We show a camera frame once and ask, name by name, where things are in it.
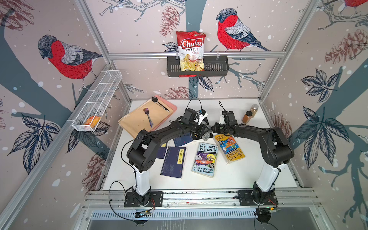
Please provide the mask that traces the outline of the colourful treehouse book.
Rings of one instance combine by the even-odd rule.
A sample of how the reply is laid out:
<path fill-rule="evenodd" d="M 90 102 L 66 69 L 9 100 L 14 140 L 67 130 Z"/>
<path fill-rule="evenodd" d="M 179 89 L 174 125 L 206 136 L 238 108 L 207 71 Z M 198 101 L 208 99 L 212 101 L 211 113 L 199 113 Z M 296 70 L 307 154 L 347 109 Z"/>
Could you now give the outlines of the colourful treehouse book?
<path fill-rule="evenodd" d="M 215 144 L 201 142 L 197 149 L 192 172 L 213 178 L 219 147 Z"/>

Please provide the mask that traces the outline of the dark blue book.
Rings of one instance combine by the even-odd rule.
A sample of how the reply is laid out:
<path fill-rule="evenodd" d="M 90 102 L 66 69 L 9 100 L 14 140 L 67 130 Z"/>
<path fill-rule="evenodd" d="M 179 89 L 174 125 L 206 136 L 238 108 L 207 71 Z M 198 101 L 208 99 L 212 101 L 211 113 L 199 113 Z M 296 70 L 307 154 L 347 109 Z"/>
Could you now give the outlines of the dark blue book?
<path fill-rule="evenodd" d="M 167 146 L 168 146 L 168 143 L 164 143 L 159 147 L 157 155 L 156 155 L 157 159 L 164 159 L 165 158 L 166 151 L 167 151 Z"/>
<path fill-rule="evenodd" d="M 182 178 L 186 147 L 169 147 L 164 158 L 160 175 Z"/>

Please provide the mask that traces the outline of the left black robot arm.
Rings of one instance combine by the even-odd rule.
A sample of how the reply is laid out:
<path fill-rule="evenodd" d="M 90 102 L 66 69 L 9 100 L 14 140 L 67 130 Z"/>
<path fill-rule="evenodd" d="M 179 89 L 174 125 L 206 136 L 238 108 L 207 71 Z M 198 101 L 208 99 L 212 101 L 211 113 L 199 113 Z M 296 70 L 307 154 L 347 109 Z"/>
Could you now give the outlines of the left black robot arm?
<path fill-rule="evenodd" d="M 143 129 L 138 133 L 126 153 L 135 174 L 134 201 L 144 206 L 151 199 L 149 169 L 153 166 L 161 145 L 191 133 L 197 133 L 203 139 L 208 139 L 211 129 L 207 116 L 208 113 L 204 109 L 196 111 L 187 108 L 184 114 L 170 125 L 150 132 Z"/>

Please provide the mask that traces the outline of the yellow orange treehouse book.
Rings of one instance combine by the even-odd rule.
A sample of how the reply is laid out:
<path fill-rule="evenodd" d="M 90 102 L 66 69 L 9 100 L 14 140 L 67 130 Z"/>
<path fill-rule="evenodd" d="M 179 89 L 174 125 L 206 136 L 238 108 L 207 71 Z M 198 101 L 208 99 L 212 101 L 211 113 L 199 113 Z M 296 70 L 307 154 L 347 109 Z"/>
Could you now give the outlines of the yellow orange treehouse book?
<path fill-rule="evenodd" d="M 214 136 L 214 141 L 219 145 L 220 150 L 223 152 L 227 164 L 245 158 L 245 154 L 240 149 L 234 137 L 219 134 Z"/>

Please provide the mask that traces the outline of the blue book yellow label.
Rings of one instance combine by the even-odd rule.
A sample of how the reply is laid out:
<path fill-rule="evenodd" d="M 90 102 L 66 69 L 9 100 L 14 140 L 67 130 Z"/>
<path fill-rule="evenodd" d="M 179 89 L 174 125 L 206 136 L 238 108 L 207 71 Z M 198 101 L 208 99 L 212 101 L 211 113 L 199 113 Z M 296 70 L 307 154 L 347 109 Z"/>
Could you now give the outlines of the blue book yellow label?
<path fill-rule="evenodd" d="M 192 141 L 193 141 L 193 138 L 192 138 L 192 134 L 191 133 L 173 139 L 174 145 L 176 147 L 184 146 L 186 144 L 191 143 Z"/>

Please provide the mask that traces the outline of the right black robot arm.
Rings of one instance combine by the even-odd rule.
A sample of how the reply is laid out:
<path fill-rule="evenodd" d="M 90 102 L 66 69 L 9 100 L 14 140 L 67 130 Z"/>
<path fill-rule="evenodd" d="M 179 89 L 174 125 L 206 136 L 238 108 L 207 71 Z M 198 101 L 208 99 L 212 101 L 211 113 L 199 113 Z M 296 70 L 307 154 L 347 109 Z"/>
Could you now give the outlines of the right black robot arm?
<path fill-rule="evenodd" d="M 276 181 L 282 169 L 295 155 L 290 142 L 280 128 L 263 128 L 238 124 L 232 111 L 223 111 L 224 123 L 216 122 L 211 130 L 233 138 L 244 138 L 259 143 L 264 165 L 259 178 L 253 185 L 253 201 L 265 203 L 275 195 Z"/>

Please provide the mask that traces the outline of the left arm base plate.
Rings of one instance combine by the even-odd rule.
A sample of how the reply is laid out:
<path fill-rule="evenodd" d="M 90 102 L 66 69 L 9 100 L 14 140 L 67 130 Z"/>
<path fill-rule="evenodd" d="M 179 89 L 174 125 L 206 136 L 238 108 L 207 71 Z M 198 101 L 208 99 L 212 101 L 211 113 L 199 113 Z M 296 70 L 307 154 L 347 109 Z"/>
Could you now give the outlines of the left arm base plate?
<path fill-rule="evenodd" d="M 163 192 L 148 191 L 145 195 L 139 195 L 135 191 L 128 191 L 125 195 L 125 208 L 153 208 L 163 205 Z"/>

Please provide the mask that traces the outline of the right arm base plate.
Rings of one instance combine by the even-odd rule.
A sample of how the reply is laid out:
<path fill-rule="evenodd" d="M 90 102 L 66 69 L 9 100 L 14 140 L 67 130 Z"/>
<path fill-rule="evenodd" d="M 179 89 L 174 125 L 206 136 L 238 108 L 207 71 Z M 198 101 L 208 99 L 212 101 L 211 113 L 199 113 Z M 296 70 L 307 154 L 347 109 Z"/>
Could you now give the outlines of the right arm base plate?
<path fill-rule="evenodd" d="M 275 189 L 269 192 L 252 191 L 252 190 L 238 190 L 237 197 L 241 206 L 278 206 L 278 199 L 276 197 Z"/>

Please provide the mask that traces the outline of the grey striped cloth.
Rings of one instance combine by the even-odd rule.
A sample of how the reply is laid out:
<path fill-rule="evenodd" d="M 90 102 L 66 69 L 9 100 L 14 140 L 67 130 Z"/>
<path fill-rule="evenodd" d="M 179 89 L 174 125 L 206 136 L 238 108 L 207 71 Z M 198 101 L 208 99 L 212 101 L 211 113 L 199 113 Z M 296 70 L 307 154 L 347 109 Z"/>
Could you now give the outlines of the grey striped cloth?
<path fill-rule="evenodd" d="M 208 141 L 209 139 L 213 138 L 213 131 L 211 130 L 210 125 L 202 124 L 200 136 L 203 141 Z"/>

